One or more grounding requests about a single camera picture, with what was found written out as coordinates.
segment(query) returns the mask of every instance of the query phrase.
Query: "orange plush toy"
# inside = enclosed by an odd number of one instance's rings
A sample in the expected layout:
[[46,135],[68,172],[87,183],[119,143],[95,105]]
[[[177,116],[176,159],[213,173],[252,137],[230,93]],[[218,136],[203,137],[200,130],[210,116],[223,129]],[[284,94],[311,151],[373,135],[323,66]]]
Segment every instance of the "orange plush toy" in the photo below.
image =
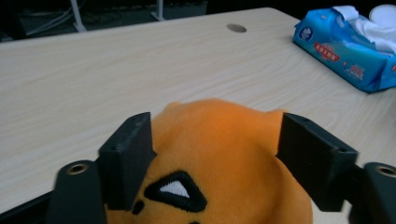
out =
[[152,121],[157,156],[133,211],[107,211],[108,223],[312,223],[310,197],[276,158],[283,113],[170,104]]

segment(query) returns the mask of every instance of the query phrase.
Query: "white tissue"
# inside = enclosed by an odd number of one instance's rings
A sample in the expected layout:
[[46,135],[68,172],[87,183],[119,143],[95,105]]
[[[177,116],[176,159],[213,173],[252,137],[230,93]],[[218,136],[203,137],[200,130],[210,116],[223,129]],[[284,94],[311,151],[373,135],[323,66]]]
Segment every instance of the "white tissue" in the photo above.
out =
[[364,36],[368,41],[375,45],[379,51],[393,52],[396,54],[396,29],[393,27],[382,27],[363,16],[354,7],[333,7],[343,15],[344,20],[348,21],[353,29]]
[[380,5],[371,10],[369,20],[382,27],[396,29],[396,5]]

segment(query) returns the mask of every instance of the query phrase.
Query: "white triangle patch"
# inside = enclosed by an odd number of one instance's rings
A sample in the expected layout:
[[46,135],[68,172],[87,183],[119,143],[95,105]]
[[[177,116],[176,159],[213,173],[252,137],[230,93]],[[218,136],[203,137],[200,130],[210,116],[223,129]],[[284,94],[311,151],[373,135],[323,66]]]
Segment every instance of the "white triangle patch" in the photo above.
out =
[[178,180],[172,181],[169,184],[161,187],[160,192],[167,192],[181,197],[190,198],[189,193]]

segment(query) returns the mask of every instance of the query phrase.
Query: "white cable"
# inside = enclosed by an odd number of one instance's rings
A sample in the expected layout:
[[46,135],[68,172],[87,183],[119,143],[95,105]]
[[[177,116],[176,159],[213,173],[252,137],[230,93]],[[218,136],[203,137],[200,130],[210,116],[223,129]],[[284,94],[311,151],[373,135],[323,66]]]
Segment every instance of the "white cable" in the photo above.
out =
[[[80,9],[80,8],[85,4],[85,2],[86,2],[86,0],[84,0],[84,1],[81,3],[81,5],[78,7],[78,9]],[[35,35],[35,34],[38,34],[38,33],[44,32],[44,31],[47,31],[47,30],[49,30],[49,29],[51,29],[51,28],[53,28],[53,27],[55,27],[55,26],[57,26],[57,25],[62,24],[63,22],[69,20],[69,19],[73,16],[72,14],[70,14],[70,12],[72,11],[72,9],[73,9],[73,8],[70,7],[69,9],[67,9],[67,10],[66,10],[61,16],[59,16],[58,18],[55,18],[55,19],[52,20],[52,21],[48,21],[47,23],[45,23],[45,24],[43,24],[43,25],[41,25],[41,26],[35,28],[34,30],[27,32],[26,35],[28,35],[28,36],[29,36],[29,35]]]
[[79,33],[86,32],[87,29],[85,28],[84,24],[82,24],[81,17],[79,15],[79,7],[78,7],[78,4],[77,4],[77,0],[70,0],[70,3],[72,4],[73,14],[74,14],[74,17],[75,17],[75,20],[76,20],[74,25],[75,25],[77,31]]
[[64,18],[67,18],[68,14],[70,13],[71,10],[72,10],[72,8],[67,9],[66,12],[64,12],[58,18],[55,18],[52,21],[48,21],[47,23],[35,28],[34,30],[27,32],[26,35],[35,35],[37,33],[48,30],[49,29],[48,27],[52,28],[53,27],[52,24],[56,23],[57,21],[62,21]]

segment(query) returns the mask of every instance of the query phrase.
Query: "dark floor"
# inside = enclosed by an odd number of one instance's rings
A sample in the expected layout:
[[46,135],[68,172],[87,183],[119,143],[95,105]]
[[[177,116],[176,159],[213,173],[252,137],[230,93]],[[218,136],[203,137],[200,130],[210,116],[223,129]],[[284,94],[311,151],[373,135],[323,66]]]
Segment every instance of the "dark floor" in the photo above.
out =
[[[156,5],[113,7],[80,10],[81,20],[87,31],[135,25],[147,22],[158,22],[151,13]],[[184,2],[180,4],[164,4],[163,17],[174,20],[205,15],[206,1]],[[63,35],[76,33],[75,18],[71,8],[64,11],[25,11],[18,15],[21,25],[28,38]],[[3,42],[13,39],[0,34]]]

